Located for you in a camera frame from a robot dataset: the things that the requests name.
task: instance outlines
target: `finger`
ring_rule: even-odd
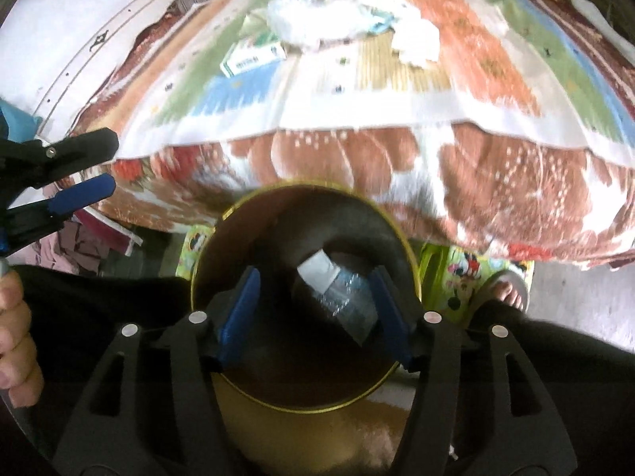
[[[0,310],[10,310],[18,306],[23,299],[22,282],[14,270],[0,277]]]
[[[14,408],[33,406],[39,400],[44,389],[42,369],[36,364],[24,383],[9,390],[9,399]]]
[[[15,349],[29,332],[31,310],[22,301],[17,307],[0,315],[0,354]]]
[[[36,366],[36,345],[31,336],[27,336],[11,352],[0,359],[0,388],[18,386],[27,379]]]

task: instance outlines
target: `black pants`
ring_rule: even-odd
[[[46,425],[42,444],[51,445],[65,416],[51,419],[46,410],[72,408],[117,326],[173,324],[189,308],[189,284],[176,278],[107,280],[35,267],[17,270],[33,311],[32,335],[47,381],[34,414]],[[492,324],[513,332],[547,386],[578,457],[576,476],[634,475],[635,355],[528,320],[496,301],[485,304],[472,321],[477,328]]]

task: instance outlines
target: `crumpled tissue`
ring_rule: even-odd
[[[318,50],[322,43],[379,34],[390,28],[393,17],[373,13],[351,0],[271,0],[267,23],[284,42],[303,51]]]
[[[425,68],[428,61],[438,62],[441,50],[439,29],[407,0],[358,0],[371,9],[391,13],[395,34],[392,48],[399,52],[399,61]]]

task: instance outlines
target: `patterned blanket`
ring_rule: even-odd
[[[118,132],[118,220],[211,224],[237,198],[320,179],[383,205],[410,236],[509,259],[633,256],[635,69],[568,0],[409,0],[439,63],[391,34],[227,79],[220,62],[269,0],[169,10],[71,134]]]

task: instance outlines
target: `flip-flop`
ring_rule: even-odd
[[[511,270],[501,270],[500,272],[492,275],[487,281],[485,281],[483,286],[481,286],[479,291],[470,300],[468,313],[466,313],[466,317],[462,323],[464,327],[468,326],[468,324],[472,320],[472,317],[476,313],[476,310],[484,305],[487,301],[491,300],[491,289],[494,285],[500,282],[511,283],[512,288],[518,292],[518,295],[520,295],[520,299],[523,303],[520,311],[522,313],[527,312],[527,308],[529,307],[529,291],[527,289],[525,281],[516,272],[513,272]]]

